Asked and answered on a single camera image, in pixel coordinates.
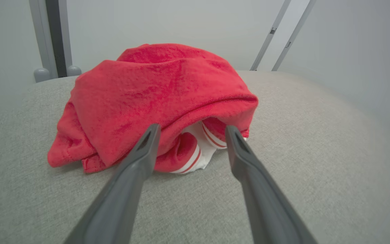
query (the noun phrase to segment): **white wall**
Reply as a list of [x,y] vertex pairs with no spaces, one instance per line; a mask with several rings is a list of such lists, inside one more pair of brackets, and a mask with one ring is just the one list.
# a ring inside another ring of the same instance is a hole
[[67,0],[73,65],[85,72],[102,60],[116,60],[126,48],[181,43],[249,70],[283,2]]
[[390,1],[317,1],[278,70],[322,83],[390,124]]
[[20,100],[42,67],[27,0],[0,0],[0,113]]

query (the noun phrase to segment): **fabric seat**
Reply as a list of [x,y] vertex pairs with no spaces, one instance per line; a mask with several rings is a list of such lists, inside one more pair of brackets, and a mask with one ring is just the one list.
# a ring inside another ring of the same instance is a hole
[[[390,132],[311,81],[241,71],[260,104],[248,144],[319,243],[390,243]],[[115,167],[51,168],[46,154],[76,77],[31,86],[0,120],[0,243],[62,243]],[[154,173],[131,243],[251,243],[226,150],[205,170]]]

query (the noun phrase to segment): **metal bar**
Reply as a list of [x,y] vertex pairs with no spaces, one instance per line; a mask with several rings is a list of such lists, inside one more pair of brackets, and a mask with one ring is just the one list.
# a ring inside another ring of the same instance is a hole
[[275,19],[275,22],[272,25],[272,28],[270,29],[269,34],[267,35],[266,40],[263,43],[263,46],[261,46],[261,49],[258,52],[258,55],[255,58],[255,61],[252,64],[252,67],[250,70],[256,70],[258,68],[258,65],[260,64],[264,54],[266,53],[267,47],[269,46],[270,42],[272,41],[272,38],[274,37],[274,34],[276,32],[276,29],[279,27],[279,24],[281,23],[281,20],[284,17],[284,14],[287,11],[288,5],[290,5],[290,2],[291,2],[291,0],[285,0],[284,3],[282,4],[282,7],[279,10],[279,13]]
[[71,60],[70,34],[68,32],[67,0],[59,0],[61,35],[64,48],[65,66],[73,65]]
[[45,3],[48,12],[49,30],[51,33],[52,46],[54,48],[58,77],[66,77],[67,68],[65,66],[64,48],[62,43],[59,3],[55,0],[45,0]]
[[29,7],[42,66],[49,71],[50,79],[58,78],[45,0],[29,0]]
[[274,67],[272,68],[272,71],[278,70],[279,66],[281,65],[282,61],[284,60],[285,56],[287,55],[288,50],[291,48],[291,45],[293,44],[294,40],[296,39],[297,34],[299,34],[300,29],[302,29],[303,24],[305,23],[306,19],[308,18],[308,15],[311,12],[314,4],[316,4],[316,0],[309,1],[308,6],[306,6],[306,9],[303,12],[302,17],[300,17],[300,20],[297,23],[296,28],[294,29],[293,33],[291,34],[290,39],[288,39],[287,45],[282,50],[282,53],[279,56]]

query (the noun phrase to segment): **gray knob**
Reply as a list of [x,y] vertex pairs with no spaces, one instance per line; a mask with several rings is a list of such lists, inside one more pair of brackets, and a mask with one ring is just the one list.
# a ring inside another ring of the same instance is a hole
[[71,65],[67,68],[67,76],[79,76],[82,74],[81,68]]
[[36,83],[51,79],[51,74],[46,68],[38,68],[34,71],[34,78]]

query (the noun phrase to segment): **red cloth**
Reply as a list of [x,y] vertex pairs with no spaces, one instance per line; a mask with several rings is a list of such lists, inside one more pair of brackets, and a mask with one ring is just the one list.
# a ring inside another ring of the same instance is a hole
[[178,44],[130,48],[80,75],[48,153],[52,167],[82,160],[86,173],[119,162],[152,123],[161,125],[155,170],[179,170],[196,139],[181,134],[202,121],[225,141],[226,125],[248,137],[257,97],[223,58]]

